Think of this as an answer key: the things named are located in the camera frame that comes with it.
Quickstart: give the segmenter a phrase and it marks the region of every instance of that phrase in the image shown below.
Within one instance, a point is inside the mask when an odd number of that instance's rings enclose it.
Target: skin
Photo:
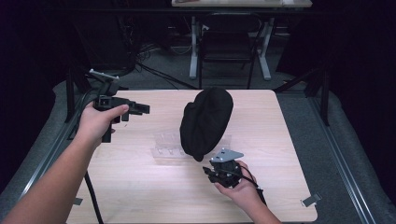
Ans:
[[[92,107],[92,103],[88,104],[81,114],[74,140],[2,223],[65,223],[93,152],[101,144],[111,120],[126,113],[128,109],[128,105],[120,105],[99,112]],[[242,161],[239,164],[248,168]],[[245,169],[242,172],[249,176]],[[280,223],[262,203],[253,184],[245,179],[234,189],[226,189],[218,183],[215,186],[220,193],[230,197],[243,209],[254,223]]]

